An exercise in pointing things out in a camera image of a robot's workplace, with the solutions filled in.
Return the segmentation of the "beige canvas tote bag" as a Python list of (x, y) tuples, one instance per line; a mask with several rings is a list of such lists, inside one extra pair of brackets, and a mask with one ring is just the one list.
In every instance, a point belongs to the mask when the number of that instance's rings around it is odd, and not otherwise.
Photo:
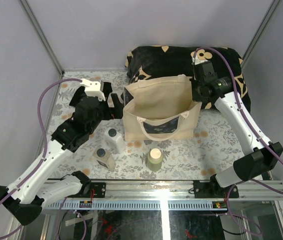
[(193, 101), (190, 77), (138, 80), (125, 86), (123, 96), (126, 141), (193, 138), (202, 104)]

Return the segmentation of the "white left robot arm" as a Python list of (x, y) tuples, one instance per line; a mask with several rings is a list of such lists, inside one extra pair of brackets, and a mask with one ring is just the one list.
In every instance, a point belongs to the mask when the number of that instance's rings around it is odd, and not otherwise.
[(75, 171), (48, 188), (42, 186), (64, 159), (89, 140), (101, 121), (123, 116), (123, 105), (110, 82), (83, 78), (79, 83), (69, 103), (74, 107), (71, 117), (57, 127), (42, 154), (17, 180), (0, 186), (2, 205), (22, 226), (32, 223), (46, 206), (58, 200), (91, 194), (91, 180), (82, 171)]

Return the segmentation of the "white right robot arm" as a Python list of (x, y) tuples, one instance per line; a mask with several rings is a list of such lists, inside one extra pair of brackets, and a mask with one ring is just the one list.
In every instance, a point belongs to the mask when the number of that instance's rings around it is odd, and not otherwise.
[(212, 103), (222, 113), (244, 154), (231, 167), (211, 177), (209, 191), (214, 197), (221, 197), (231, 185), (272, 170), (278, 162), (274, 154), (281, 155), (283, 146), (264, 135), (239, 99), (233, 81), (229, 77), (219, 78), (210, 61), (195, 60), (193, 73), (190, 80), (193, 100)]

